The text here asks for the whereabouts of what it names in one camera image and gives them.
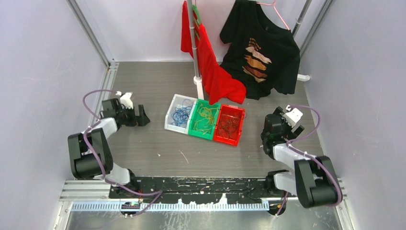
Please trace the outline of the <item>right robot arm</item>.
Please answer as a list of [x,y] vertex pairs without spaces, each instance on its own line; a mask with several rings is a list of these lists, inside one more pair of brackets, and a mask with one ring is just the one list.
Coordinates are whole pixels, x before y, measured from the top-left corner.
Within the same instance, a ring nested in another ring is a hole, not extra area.
[[293,146],[302,140],[304,127],[299,106],[277,107],[265,116],[260,135],[264,153],[289,167],[288,170],[268,172],[266,192],[273,197],[283,194],[282,205],[288,195],[296,196],[304,208],[337,206],[344,194],[338,182],[332,161],[327,156],[315,156]]

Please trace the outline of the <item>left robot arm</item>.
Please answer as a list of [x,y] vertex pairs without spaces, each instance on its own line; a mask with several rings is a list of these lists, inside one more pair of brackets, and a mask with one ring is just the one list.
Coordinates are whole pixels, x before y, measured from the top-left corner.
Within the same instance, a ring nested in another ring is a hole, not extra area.
[[143,127],[150,123],[144,106],[134,109],[130,99],[102,102],[100,119],[84,131],[68,136],[70,167],[76,179],[102,180],[128,198],[138,195],[140,186],[134,173],[113,161],[108,138],[121,127]]

